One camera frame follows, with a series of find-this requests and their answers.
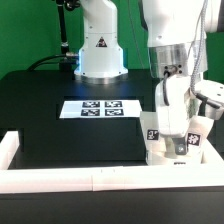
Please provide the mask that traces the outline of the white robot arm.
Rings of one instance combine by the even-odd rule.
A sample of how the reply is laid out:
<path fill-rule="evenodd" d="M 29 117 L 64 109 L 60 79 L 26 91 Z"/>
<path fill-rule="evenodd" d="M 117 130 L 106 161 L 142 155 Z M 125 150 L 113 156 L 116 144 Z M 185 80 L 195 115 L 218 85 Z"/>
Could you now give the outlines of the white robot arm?
<path fill-rule="evenodd" d="M 77 79 L 108 83 L 127 74 L 117 43 L 117 9 L 110 0 L 80 0 L 84 44 L 79 50 Z M 151 75 L 155 89 L 158 131 L 170 138 L 174 152 L 189 151 L 187 129 L 191 109 L 205 106 L 218 120 L 224 113 L 224 84 L 206 80 L 206 35 L 224 32 L 224 0 L 139 0 L 141 24 L 148 32 Z"/>

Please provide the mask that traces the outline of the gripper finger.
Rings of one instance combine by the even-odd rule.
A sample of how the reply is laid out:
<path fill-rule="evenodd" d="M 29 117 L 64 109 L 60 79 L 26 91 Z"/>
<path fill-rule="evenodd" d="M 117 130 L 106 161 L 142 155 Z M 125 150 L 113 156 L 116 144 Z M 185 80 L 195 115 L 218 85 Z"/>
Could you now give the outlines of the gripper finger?
<path fill-rule="evenodd" d="M 184 137 L 181 138 L 173 138 L 175 153 L 177 155 L 186 155 L 187 154 L 187 146 Z"/>

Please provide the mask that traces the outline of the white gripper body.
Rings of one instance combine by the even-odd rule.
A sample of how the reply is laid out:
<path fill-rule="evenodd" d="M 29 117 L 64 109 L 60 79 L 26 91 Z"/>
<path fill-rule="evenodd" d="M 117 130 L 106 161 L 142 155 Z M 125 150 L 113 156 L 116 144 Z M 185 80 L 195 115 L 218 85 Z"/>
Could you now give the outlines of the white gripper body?
<path fill-rule="evenodd" d="M 190 77 L 173 75 L 164 78 L 155 92 L 157 123 L 162 137 L 183 138 L 190 120 L 205 104 L 205 116 L 218 120 L 224 113 L 224 84 L 200 80 L 195 85 L 196 95 L 190 89 Z"/>

